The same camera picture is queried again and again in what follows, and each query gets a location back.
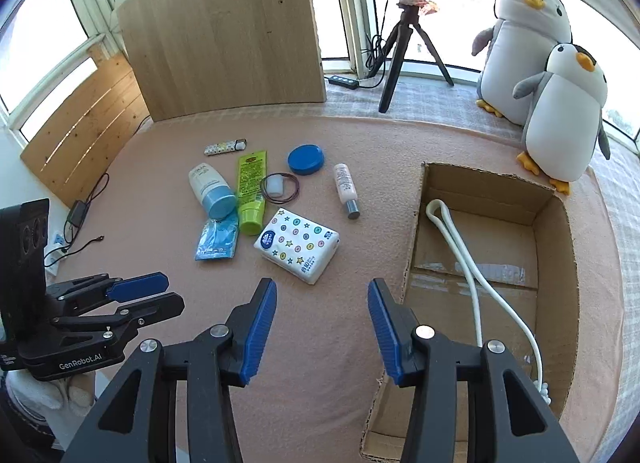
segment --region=blue logo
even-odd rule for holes
[[[273,244],[273,238],[275,236],[276,233],[273,230],[267,230],[260,238],[260,246],[265,250],[269,250]]]

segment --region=white rope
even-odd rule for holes
[[[434,215],[434,212],[438,208],[440,209],[440,213],[442,214],[442,220]],[[540,349],[538,348],[538,344],[536,342],[536,339],[533,337],[531,330],[513,310],[513,308],[500,296],[500,294],[495,291],[489,283],[486,282],[486,279],[482,276],[482,273],[480,273],[480,270],[476,266],[476,263],[471,257],[471,254],[466,249],[465,242],[462,240],[462,237],[460,237],[458,230],[453,224],[451,214],[449,213],[449,208],[444,204],[444,201],[440,199],[434,199],[430,201],[427,205],[427,217],[433,222],[434,225],[436,225],[440,233],[442,233],[442,236],[445,238],[447,245],[449,245],[449,248],[453,252],[453,255],[455,255],[456,259],[460,263],[466,282],[469,285],[469,290],[471,291],[471,302],[474,309],[476,344],[478,344],[479,347],[482,347],[480,303],[478,300],[478,291],[476,290],[476,282],[474,281],[474,278],[476,278],[476,280],[478,280],[481,286],[484,287],[487,293],[491,297],[493,297],[498,304],[500,304],[503,310],[505,310],[511,316],[511,318],[516,321],[516,324],[527,336],[527,339],[529,340],[529,343],[533,348],[533,354],[536,358],[536,366],[538,367],[538,380],[535,380],[534,384],[542,397],[545,399],[546,403],[551,403],[551,399],[548,397],[547,385],[546,383],[542,383],[542,357],[540,356]]]

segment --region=green tube cap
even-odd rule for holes
[[[248,208],[240,212],[240,231],[246,236],[257,236],[262,232],[262,214],[258,209]]]

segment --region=tripod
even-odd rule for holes
[[[445,78],[447,83],[450,86],[453,85],[453,81],[447,71],[447,67],[444,65],[442,59],[438,55],[438,52],[431,42],[431,39],[427,35],[420,23],[418,22],[418,12],[420,11],[420,6],[414,5],[403,5],[399,4],[402,8],[402,15],[400,16],[400,21],[394,29],[391,30],[391,34],[389,38],[386,40],[385,45],[382,47],[382,53],[378,57],[377,61],[373,65],[373,69],[367,75],[367,78],[371,78],[378,73],[380,67],[383,62],[386,60],[386,56],[389,55],[391,49],[397,41],[396,50],[394,52],[394,58],[391,61],[391,68],[389,68],[389,76],[386,79],[385,90],[382,91],[382,97],[380,98],[380,105],[378,106],[378,111],[380,113],[386,113],[386,110],[389,109],[389,104],[391,103],[391,97],[394,95],[394,90],[396,89],[396,84],[398,83],[398,76],[400,75],[400,69],[402,68],[402,63],[404,62],[404,54],[406,53],[406,49],[409,46],[409,39],[411,38],[414,30],[411,28],[415,28],[415,31],[418,32],[422,40],[427,45],[427,49],[429,53],[433,55],[433,58],[440,68],[440,72],[442,72],[442,76]]]

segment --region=penguin beak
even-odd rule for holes
[[[543,0],[524,0],[524,2],[534,10],[542,10],[542,8],[545,7],[545,2]]]
[[[594,63],[591,62],[589,55],[586,55],[585,53],[582,53],[582,52],[576,53],[575,59],[578,61],[578,64],[580,64],[580,66],[586,69],[586,71],[594,71],[594,69],[596,69]]]

